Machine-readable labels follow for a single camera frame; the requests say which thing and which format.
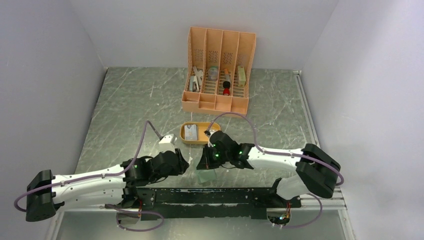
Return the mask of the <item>mint green card holder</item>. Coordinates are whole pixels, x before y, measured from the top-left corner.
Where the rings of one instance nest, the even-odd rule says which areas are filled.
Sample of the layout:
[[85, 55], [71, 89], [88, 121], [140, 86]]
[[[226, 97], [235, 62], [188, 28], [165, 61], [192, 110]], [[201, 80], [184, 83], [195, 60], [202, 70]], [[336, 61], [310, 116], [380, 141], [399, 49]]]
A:
[[195, 171], [199, 184], [205, 184], [218, 179], [215, 169], [201, 169]]

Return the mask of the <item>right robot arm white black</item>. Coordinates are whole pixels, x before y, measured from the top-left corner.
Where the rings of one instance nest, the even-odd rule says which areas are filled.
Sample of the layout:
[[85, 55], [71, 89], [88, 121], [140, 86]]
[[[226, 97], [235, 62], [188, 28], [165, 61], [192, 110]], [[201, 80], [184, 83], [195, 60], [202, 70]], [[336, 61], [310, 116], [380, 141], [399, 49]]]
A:
[[330, 199], [340, 180], [341, 166], [317, 145], [307, 143], [297, 149], [276, 149], [254, 143], [237, 143], [221, 130], [207, 131], [197, 170], [214, 170], [229, 163], [237, 169], [273, 169], [290, 172], [278, 180], [270, 193], [270, 202], [282, 207], [288, 200], [313, 194]]

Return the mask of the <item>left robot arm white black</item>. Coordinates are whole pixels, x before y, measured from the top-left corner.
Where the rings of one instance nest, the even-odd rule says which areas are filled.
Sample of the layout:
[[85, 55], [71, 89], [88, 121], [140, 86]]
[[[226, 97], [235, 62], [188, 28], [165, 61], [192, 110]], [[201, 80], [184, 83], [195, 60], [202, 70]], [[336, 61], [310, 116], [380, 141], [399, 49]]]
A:
[[144, 156], [93, 172], [76, 175], [53, 175], [40, 171], [26, 190], [27, 222], [53, 217], [58, 211], [92, 205], [115, 205], [132, 208], [144, 204], [151, 208], [155, 193], [139, 193], [138, 187], [154, 184], [169, 176], [183, 175], [189, 167], [180, 149]]

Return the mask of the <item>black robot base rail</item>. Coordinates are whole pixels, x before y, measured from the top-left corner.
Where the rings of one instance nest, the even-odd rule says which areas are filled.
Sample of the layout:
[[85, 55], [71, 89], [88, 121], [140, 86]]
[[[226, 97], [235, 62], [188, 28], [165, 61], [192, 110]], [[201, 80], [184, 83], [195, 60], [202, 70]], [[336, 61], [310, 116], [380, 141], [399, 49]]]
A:
[[273, 187], [124, 189], [115, 204], [121, 209], [158, 212], [166, 219], [237, 218], [266, 220], [268, 209], [300, 208], [299, 196], [285, 200]]

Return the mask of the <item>silver credit card stack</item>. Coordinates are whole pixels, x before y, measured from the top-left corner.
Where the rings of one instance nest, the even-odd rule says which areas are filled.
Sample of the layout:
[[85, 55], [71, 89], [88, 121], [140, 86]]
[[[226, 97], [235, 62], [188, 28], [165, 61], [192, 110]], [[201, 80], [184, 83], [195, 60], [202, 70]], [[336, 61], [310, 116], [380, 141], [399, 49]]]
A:
[[184, 139], [186, 141], [197, 141], [199, 129], [196, 124], [186, 124], [184, 125]]

